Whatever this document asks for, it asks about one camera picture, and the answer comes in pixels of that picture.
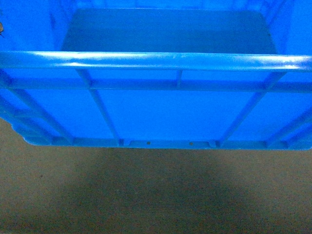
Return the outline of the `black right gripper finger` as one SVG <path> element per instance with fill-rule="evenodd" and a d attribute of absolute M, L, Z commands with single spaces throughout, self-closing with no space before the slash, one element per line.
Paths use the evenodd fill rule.
<path fill-rule="evenodd" d="M 4 31 L 4 27 L 3 27 L 3 24 L 0 22 L 0 36 L 3 37 L 2 33 Z"/>

